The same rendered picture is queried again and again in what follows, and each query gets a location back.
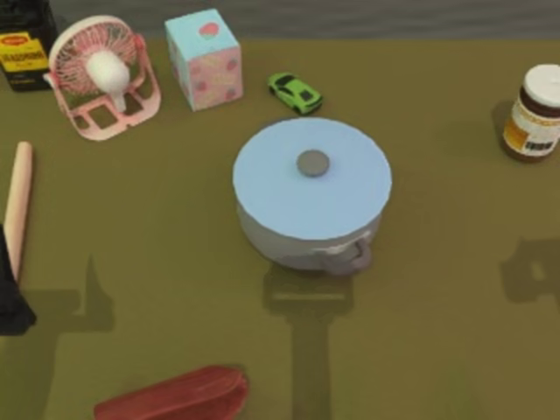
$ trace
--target gray background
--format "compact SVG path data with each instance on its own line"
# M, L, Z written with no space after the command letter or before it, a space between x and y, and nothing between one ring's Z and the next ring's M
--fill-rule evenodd
M238 37L553 39L558 0L52 0L66 22L124 19L148 37L192 11L215 7Z

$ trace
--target lid knob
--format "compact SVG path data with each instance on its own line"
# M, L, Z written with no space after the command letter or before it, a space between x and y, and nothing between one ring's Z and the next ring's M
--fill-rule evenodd
M306 150L297 157L297 168L306 177L320 177L328 171L329 165L329 157L321 150Z

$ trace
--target fan stand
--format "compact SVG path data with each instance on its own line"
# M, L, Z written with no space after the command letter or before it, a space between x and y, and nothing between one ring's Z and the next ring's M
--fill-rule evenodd
M107 140L117 134L124 132L129 127L134 127L152 118L159 110L159 105L161 103L161 91L159 89L156 75L154 74L154 71L151 67L144 37L142 37L142 35L135 34L135 44L136 58L139 64L139 74L123 92L124 95L131 95L134 100L142 106L142 109L138 110L133 115L125 115L121 112L118 112L108 94L103 94L102 96L86 104L70 109L64 95L62 94L62 91L60 90L58 81L53 78L53 74L49 75L52 81L54 95L61 111L70 119L72 125L76 128L76 130L88 140L94 140L96 142ZM144 84L146 77L150 78L150 83L152 86L152 93L148 99L142 98L137 92L137 90ZM116 122L106 128L101 128L89 114L92 110L97 109L101 106L107 108L112 116L116 119ZM82 118L86 122L87 127L79 127L78 123L76 122L77 118Z

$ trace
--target red logo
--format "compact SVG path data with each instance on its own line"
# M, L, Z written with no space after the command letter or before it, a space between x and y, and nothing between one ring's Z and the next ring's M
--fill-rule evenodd
M2 39L2 43L5 46L21 46L27 42L26 37L21 37L18 35L12 35L11 37L6 37Z

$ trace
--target bottle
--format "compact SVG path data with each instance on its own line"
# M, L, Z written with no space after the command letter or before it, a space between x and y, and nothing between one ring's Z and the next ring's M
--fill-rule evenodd
M47 90L48 54L58 36L45 0L0 0L0 65L15 92Z
M559 137L560 66L534 66L525 74L502 145L512 158L540 162L556 148Z

